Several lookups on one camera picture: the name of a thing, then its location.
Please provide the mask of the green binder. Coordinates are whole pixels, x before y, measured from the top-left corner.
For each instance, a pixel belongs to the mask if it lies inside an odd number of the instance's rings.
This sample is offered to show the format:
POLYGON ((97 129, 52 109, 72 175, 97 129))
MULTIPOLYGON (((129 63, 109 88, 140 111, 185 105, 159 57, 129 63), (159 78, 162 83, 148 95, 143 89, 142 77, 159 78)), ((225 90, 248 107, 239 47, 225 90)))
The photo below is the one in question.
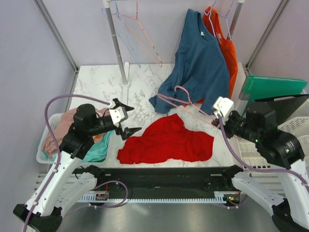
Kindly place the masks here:
POLYGON ((248 75, 239 99, 252 102, 258 99, 300 94, 307 81, 302 79, 248 75))

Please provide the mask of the pink printed t shirt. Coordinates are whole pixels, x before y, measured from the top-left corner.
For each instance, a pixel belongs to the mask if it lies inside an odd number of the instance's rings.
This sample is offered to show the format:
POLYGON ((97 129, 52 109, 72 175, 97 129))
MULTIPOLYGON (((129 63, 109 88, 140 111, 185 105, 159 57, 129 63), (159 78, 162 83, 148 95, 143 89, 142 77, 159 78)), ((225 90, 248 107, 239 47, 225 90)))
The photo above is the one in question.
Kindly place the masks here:
POLYGON ((54 136, 56 138, 58 145, 61 145, 64 136, 68 133, 68 130, 69 130, 71 124, 73 123, 73 115, 75 113, 76 113, 76 108, 73 108, 73 109, 65 112, 61 116, 60 122, 57 125, 56 129, 54 130, 54 136))

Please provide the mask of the mint green t shirt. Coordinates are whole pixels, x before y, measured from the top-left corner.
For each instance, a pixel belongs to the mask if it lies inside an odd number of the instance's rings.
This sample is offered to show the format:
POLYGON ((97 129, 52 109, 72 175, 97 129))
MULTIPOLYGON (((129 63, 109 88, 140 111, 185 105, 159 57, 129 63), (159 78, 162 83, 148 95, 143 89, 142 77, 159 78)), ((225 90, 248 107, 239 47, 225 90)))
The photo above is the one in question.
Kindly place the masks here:
MULTIPOLYGON (((95 136, 94 138, 98 138, 98 140, 95 141, 82 162, 103 162, 107 157, 109 140, 113 133, 114 131, 109 131, 100 138, 95 136)), ((49 161, 54 161, 57 157, 55 142, 50 134, 46 136, 43 144, 39 148, 39 152, 49 161)))

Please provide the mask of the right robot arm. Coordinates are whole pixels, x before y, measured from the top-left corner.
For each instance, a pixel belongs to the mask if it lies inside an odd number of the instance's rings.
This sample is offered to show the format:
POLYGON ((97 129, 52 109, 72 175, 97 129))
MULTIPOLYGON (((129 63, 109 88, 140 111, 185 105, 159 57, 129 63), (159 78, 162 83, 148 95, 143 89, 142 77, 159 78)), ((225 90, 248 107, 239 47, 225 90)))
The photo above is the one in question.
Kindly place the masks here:
POLYGON ((276 111, 269 107, 250 108, 241 117, 233 107, 214 108, 225 144, 234 158, 249 170, 276 173, 284 196, 272 193, 253 180, 241 168, 232 166, 233 174, 221 178, 222 187, 244 192, 262 206, 281 232, 309 230, 309 175, 305 155, 299 140, 291 133, 278 129, 276 111), (270 164, 270 169, 254 168, 242 161, 228 139, 240 137, 255 144, 257 152, 270 164))

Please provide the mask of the aluminium frame post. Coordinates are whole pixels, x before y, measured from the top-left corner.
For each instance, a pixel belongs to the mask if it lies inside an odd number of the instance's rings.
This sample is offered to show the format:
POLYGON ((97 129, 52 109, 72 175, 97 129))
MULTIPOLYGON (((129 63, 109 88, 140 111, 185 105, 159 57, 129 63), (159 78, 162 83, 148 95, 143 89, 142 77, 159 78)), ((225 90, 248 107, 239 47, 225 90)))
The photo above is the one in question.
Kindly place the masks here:
POLYGON ((256 47, 254 48, 248 62, 245 64, 244 69, 247 74, 250 74, 251 67, 254 64, 257 56, 261 52, 263 46, 265 45, 266 41, 268 40, 269 36, 271 35, 273 29, 275 28, 276 24, 278 23, 280 17, 282 16, 283 12, 285 11, 286 7, 290 3, 290 0, 281 0, 273 13, 269 23, 267 24, 260 40, 258 41, 256 47))
POLYGON ((79 70, 79 67, 76 64, 73 56, 71 55, 64 39, 62 38, 62 36, 60 34, 60 31, 58 30, 54 20, 52 19, 52 16, 50 15, 50 13, 48 11, 47 7, 45 6, 44 1, 43 0, 33 0, 33 2, 35 3, 36 7, 40 11, 44 21, 46 22, 48 28, 50 29, 52 35, 54 36, 60 50, 64 54, 68 63, 70 64, 70 66, 72 67, 74 72, 77 73, 78 70, 79 70))

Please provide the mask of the aluminium frame post left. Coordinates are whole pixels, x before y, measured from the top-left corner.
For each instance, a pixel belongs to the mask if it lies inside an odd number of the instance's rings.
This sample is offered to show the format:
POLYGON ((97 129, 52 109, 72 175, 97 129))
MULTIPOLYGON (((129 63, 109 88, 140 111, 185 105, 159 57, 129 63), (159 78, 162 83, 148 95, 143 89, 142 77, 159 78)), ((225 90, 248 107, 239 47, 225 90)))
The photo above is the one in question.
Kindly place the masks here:
POLYGON ((50 15, 50 13, 48 11, 47 7, 45 6, 44 1, 43 0, 33 0, 33 2, 35 3, 36 7, 40 11, 44 21, 46 22, 48 28, 50 29, 52 35, 54 36, 60 50, 64 54, 68 63, 70 64, 70 66, 72 67, 74 72, 77 73, 78 70, 79 70, 79 67, 76 64, 73 56, 71 55, 64 39, 62 38, 62 36, 60 34, 60 31, 58 30, 54 20, 52 19, 52 16, 50 15))

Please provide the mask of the white slotted tray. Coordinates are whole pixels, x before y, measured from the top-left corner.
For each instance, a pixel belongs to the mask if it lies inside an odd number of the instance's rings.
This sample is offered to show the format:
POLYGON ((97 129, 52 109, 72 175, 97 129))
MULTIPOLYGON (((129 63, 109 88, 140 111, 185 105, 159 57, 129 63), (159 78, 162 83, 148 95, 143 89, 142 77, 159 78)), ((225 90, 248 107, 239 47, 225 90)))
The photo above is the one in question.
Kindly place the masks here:
MULTIPOLYGON (((293 134, 299 140, 301 147, 305 154, 306 168, 309 168, 309 117, 294 117, 281 125, 278 129, 284 132, 293 134)), ((270 164, 263 158, 255 148, 255 144, 244 139, 238 139, 239 153, 242 160, 254 167, 259 169, 268 169, 270 164)))

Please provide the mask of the black binder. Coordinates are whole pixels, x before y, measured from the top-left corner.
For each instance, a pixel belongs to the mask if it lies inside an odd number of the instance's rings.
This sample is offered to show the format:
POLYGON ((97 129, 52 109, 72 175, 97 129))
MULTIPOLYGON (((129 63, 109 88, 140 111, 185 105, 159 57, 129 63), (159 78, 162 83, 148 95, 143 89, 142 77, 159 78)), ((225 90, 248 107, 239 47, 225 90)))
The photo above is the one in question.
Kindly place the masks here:
POLYGON ((246 122, 254 128, 277 127, 308 99, 308 94, 298 94, 254 100, 247 105, 246 122))

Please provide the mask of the red t shirt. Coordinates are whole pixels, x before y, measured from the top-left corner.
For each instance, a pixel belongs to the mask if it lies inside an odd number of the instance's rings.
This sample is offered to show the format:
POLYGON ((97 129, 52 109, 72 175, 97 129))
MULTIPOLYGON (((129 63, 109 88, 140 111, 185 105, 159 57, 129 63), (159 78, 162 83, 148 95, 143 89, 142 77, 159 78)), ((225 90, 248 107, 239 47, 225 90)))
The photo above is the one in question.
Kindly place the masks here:
POLYGON ((203 131, 188 130, 173 114, 152 123, 142 136, 128 138, 117 159, 121 164, 162 163, 169 159, 188 162, 212 157, 214 137, 203 131))

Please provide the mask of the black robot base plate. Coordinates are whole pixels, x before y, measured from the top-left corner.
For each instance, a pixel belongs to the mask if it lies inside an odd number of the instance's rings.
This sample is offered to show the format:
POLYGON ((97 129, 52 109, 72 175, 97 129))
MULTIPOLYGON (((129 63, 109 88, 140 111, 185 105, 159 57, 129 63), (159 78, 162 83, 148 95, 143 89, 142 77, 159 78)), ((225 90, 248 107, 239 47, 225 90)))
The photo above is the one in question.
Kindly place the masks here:
POLYGON ((74 174, 94 171, 98 184, 108 183, 99 190, 134 196, 211 196, 215 192, 236 192, 232 178, 243 169, 237 165, 214 168, 76 168, 74 174))

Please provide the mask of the orange t shirt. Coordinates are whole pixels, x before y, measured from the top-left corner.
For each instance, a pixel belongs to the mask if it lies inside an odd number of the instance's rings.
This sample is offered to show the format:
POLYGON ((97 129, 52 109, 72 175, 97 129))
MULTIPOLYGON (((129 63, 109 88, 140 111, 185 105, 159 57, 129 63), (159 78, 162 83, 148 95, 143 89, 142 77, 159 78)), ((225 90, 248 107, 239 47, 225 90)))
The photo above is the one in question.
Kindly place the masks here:
POLYGON ((236 58, 236 51, 234 44, 231 40, 224 38, 220 26, 219 14, 214 8, 210 6, 205 11, 206 15, 202 12, 202 21, 205 24, 208 32, 217 38, 220 50, 225 59, 226 66, 229 71, 229 97, 231 98, 235 82, 238 74, 238 63, 236 58))

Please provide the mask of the white plastic laundry basket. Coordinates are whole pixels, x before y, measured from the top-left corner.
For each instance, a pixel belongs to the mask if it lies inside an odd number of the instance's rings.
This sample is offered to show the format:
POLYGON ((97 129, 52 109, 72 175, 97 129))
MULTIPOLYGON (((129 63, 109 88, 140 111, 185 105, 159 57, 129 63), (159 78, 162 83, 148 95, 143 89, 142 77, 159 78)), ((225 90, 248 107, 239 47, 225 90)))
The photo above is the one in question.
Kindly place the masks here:
MULTIPOLYGON (((76 109, 69 110, 63 114, 52 115, 48 122, 56 138, 56 142, 60 145, 63 137, 67 134, 70 125, 73 123, 73 115, 76 113, 76 109)), ((107 153, 109 140, 114 131, 95 135, 94 145, 87 152, 82 163, 101 163, 104 162, 107 153)), ((49 129, 45 128, 39 147, 36 159, 42 164, 51 164, 57 157, 57 148, 55 141, 53 140, 49 129)))

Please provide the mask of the aluminium frame post right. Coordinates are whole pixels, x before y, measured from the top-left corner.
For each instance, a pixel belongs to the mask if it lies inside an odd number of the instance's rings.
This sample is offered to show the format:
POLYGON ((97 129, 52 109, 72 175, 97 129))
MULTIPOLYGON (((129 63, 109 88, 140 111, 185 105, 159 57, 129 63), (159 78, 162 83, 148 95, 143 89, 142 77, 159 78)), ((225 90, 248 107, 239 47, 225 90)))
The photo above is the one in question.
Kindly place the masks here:
POLYGON ((285 11, 286 7, 290 3, 290 0, 281 0, 273 13, 269 23, 267 24, 260 40, 258 41, 256 47, 254 48, 248 62, 245 64, 244 69, 247 74, 250 74, 251 67, 254 64, 257 56, 261 52, 263 46, 265 45, 266 41, 268 40, 269 36, 271 35, 273 29, 275 28, 276 24, 278 23, 280 17, 282 16, 283 12, 285 11))

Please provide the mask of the blue hanger holding shirts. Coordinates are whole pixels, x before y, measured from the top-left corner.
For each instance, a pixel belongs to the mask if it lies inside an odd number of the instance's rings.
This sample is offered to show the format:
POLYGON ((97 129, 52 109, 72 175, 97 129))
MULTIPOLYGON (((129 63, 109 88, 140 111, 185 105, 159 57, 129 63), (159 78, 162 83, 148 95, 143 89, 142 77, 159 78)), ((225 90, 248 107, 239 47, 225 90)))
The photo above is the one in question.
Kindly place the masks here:
POLYGON ((218 13, 218 11, 214 8, 217 1, 215 1, 211 6, 209 6, 205 11, 200 12, 202 14, 203 22, 210 32, 212 36, 214 36, 219 44, 224 44, 224 41, 232 41, 232 35, 235 29, 236 21, 238 18, 238 7, 236 7, 235 14, 233 16, 233 20, 231 25, 229 25, 228 17, 230 10, 233 7, 234 0, 231 2, 229 9, 227 10, 226 14, 218 13), (225 20, 226 27, 227 27, 227 38, 224 38, 224 34, 222 32, 221 24, 220 24, 220 17, 225 20))

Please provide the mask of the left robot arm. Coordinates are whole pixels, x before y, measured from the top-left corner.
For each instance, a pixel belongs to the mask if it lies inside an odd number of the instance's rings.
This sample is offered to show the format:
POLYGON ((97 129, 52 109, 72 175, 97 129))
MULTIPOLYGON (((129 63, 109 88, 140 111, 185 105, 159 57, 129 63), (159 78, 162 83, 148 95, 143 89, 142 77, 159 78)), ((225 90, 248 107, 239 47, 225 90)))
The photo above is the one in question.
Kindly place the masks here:
POLYGON ((128 139, 141 128, 122 128, 127 113, 134 107, 121 103, 117 98, 107 104, 109 114, 99 117, 91 104, 82 104, 76 109, 62 143, 57 144, 57 157, 39 188, 25 204, 17 204, 13 210, 23 223, 38 232, 55 232, 65 215, 87 192, 101 190, 106 185, 103 171, 94 165, 88 166, 74 184, 64 188, 72 172, 80 165, 87 152, 94 145, 93 137, 115 131, 123 140, 128 139))

